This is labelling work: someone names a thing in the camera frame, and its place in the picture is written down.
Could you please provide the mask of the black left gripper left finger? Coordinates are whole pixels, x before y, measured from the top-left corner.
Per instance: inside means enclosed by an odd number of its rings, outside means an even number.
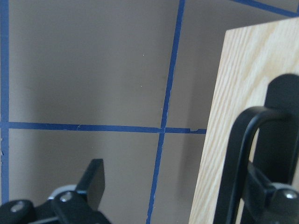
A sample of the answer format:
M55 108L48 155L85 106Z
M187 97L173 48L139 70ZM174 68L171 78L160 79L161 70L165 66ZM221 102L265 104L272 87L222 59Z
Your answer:
M105 190L103 159L93 159L78 184L55 189L47 201L9 201L0 207L2 224L108 224L98 210Z

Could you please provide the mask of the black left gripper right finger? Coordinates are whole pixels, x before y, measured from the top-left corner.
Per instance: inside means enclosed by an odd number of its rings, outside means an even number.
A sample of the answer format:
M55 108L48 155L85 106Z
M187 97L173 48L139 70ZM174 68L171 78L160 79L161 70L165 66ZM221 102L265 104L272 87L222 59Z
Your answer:
M252 163L242 195L242 224L297 224L299 192L289 184L271 182Z

